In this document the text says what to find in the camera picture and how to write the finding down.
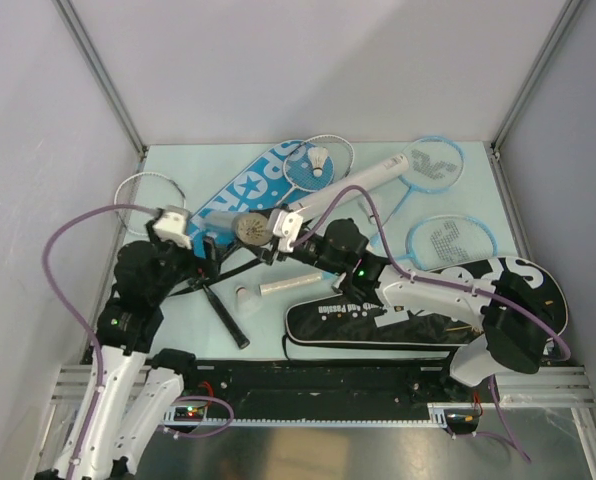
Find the black shuttlecock tube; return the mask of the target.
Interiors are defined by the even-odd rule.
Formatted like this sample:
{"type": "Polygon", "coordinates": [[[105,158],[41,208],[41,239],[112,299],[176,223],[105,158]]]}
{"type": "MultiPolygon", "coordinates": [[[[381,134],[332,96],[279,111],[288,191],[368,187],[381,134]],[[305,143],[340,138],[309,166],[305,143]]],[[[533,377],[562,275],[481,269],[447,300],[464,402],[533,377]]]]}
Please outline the black shuttlecock tube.
{"type": "Polygon", "coordinates": [[[271,242],[273,233],[268,229],[268,218],[258,211],[210,211],[202,218],[204,230],[230,232],[241,243],[264,246],[271,242]]]}

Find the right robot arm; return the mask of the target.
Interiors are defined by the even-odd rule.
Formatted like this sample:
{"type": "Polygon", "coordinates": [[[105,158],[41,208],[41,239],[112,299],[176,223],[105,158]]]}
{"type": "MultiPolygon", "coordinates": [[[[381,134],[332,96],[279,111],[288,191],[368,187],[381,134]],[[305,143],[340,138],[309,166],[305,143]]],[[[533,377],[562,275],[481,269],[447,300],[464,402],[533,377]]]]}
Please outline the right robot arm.
{"type": "Polygon", "coordinates": [[[405,252],[378,254],[353,221],[332,222],[293,258],[336,278],[335,295],[290,307],[288,340],[305,347],[445,350],[442,393],[464,400],[483,379],[533,374],[569,309],[554,278],[523,258],[502,256],[488,227],[460,215],[425,219],[405,252]]]}

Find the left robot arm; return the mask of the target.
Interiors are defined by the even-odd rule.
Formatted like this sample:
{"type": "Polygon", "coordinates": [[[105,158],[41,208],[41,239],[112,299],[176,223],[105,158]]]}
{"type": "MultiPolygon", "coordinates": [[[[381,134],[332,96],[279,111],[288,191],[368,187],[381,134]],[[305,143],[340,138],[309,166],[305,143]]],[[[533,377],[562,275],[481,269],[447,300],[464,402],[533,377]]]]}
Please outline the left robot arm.
{"type": "Polygon", "coordinates": [[[154,358],[142,391],[129,399],[164,315],[173,288],[199,273],[183,226],[151,221],[148,240],[117,254],[114,284],[94,335],[94,361],[87,390],[62,452],[38,479],[130,479],[174,401],[192,397],[200,376],[195,357],[164,349],[154,358]]]}

